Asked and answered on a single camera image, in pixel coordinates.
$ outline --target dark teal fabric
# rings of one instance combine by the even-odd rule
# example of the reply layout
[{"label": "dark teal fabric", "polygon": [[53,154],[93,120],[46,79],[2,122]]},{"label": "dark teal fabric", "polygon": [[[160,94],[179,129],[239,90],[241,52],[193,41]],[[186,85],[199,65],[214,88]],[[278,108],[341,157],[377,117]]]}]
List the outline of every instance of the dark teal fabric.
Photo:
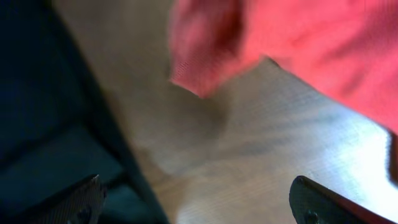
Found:
[{"label": "dark teal fabric", "polygon": [[109,190],[100,223],[167,223],[101,93],[51,8],[0,0],[0,215],[90,174]]}]

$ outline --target brown floor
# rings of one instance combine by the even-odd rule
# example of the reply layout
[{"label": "brown floor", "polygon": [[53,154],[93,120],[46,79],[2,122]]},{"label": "brown floor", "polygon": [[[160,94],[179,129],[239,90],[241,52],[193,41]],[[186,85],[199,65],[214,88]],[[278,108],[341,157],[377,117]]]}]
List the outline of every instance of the brown floor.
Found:
[{"label": "brown floor", "polygon": [[295,223],[306,175],[398,222],[389,136],[264,62],[208,100],[171,85],[171,0],[56,0],[172,223]]}]

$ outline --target red garment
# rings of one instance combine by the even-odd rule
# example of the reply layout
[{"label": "red garment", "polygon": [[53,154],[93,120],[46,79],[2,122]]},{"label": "red garment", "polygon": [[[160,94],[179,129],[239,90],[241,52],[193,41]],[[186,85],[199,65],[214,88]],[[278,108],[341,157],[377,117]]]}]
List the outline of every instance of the red garment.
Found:
[{"label": "red garment", "polygon": [[397,0],[178,0],[171,81],[198,96],[273,58],[398,133]]}]

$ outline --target wooden surface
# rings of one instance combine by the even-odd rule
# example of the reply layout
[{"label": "wooden surface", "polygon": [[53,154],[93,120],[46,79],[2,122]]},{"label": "wooden surface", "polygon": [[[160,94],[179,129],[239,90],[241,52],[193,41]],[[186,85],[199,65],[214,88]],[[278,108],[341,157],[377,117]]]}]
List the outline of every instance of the wooden surface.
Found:
[{"label": "wooden surface", "polygon": [[55,5],[170,221],[295,223],[296,175],[398,222],[389,135],[270,61],[200,100],[171,85],[169,0]]}]

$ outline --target red cloth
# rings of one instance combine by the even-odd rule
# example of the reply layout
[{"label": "red cloth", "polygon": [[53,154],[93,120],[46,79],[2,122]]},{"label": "red cloth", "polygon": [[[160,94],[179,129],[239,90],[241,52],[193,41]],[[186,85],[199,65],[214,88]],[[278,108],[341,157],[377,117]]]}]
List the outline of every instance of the red cloth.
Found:
[{"label": "red cloth", "polygon": [[177,0],[171,81],[200,97],[273,58],[398,133],[397,0]]}]

